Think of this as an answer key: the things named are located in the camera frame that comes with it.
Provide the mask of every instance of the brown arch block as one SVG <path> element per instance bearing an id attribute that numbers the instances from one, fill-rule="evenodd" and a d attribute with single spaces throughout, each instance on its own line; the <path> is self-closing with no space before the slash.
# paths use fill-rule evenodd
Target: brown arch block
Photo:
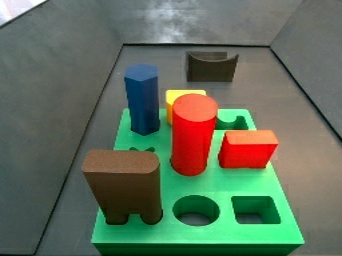
<path id="1" fill-rule="evenodd" d="M 227 52 L 187 52 L 189 82 L 231 82 L 239 55 Z"/>
<path id="2" fill-rule="evenodd" d="M 149 151 L 91 150 L 83 174 L 107 224 L 126 224 L 140 214 L 147 224 L 162 219 L 159 158 Z"/>

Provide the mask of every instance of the wooden block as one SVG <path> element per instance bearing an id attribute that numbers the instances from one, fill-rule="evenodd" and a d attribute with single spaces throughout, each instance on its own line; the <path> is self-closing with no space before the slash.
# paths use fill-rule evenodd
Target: wooden block
<path id="1" fill-rule="evenodd" d="M 131 130 L 146 136 L 159 130 L 158 68 L 149 64 L 127 67 L 126 93 Z"/>
<path id="2" fill-rule="evenodd" d="M 217 114 L 218 103 L 209 96 L 186 94 L 175 100 L 171 164 L 182 175 L 195 176 L 206 169 Z"/>
<path id="3" fill-rule="evenodd" d="M 83 174 L 108 224 L 140 214 L 147 224 L 162 219 L 159 158 L 149 151 L 92 150 Z"/>
<path id="4" fill-rule="evenodd" d="M 178 97 L 186 94 L 207 95 L 205 90 L 167 90 L 166 91 L 166 117 L 167 122 L 173 125 L 173 106 Z"/>
<path id="5" fill-rule="evenodd" d="M 219 152 L 222 168 L 265 168 L 278 146 L 271 130 L 233 130 L 225 133 Z"/>

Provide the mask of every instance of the shape sorter toy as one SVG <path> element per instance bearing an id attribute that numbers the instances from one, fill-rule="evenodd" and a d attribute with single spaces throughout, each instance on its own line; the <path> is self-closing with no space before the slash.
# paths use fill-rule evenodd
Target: shape sorter toy
<path id="1" fill-rule="evenodd" d="M 194 95 L 181 97 L 183 100 L 207 97 Z M 135 151 L 153 149 L 157 154 L 163 216 L 154 225 L 136 214 L 130 215 L 126 224 L 110 225 L 99 210 L 92 243 L 103 255 L 287 255 L 303 244 L 273 164 L 267 162 L 265 168 L 221 167 L 227 130 L 257 131 L 249 110 L 218 109 L 215 115 L 214 126 L 209 122 L 213 134 L 205 170 L 185 175 L 173 167 L 174 127 L 179 125 L 175 115 L 171 126 L 166 109 L 159 109 L 159 130 L 142 136 L 131 129 L 130 110 L 124 109 L 114 149 L 126 152 L 132 148 Z M 187 114 L 182 117 L 193 122 L 199 120 Z M 126 185 L 139 193 L 139 185 L 136 188 Z M 182 216 L 189 213 L 205 216 L 207 223 L 194 226 L 182 222 Z"/>

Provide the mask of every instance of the green shape sorter board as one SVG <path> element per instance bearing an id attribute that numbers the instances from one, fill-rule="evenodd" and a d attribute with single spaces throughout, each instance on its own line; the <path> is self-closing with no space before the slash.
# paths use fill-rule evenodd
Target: green shape sorter board
<path id="1" fill-rule="evenodd" d="M 155 225 L 132 214 L 124 225 L 107 225 L 99 210 L 92 244 L 103 255 L 287 255 L 303 237 L 271 163 L 265 169 L 223 169 L 218 162 L 226 129 L 255 130 L 246 109 L 221 109 L 206 171 L 194 177 L 173 169 L 171 126 L 161 109 L 161 130 L 147 136 L 131 131 L 124 109 L 115 150 L 154 148 L 161 161 L 163 218 Z M 214 221 L 191 226 L 177 218 L 198 212 Z M 243 218 L 258 216 L 259 222 Z"/>

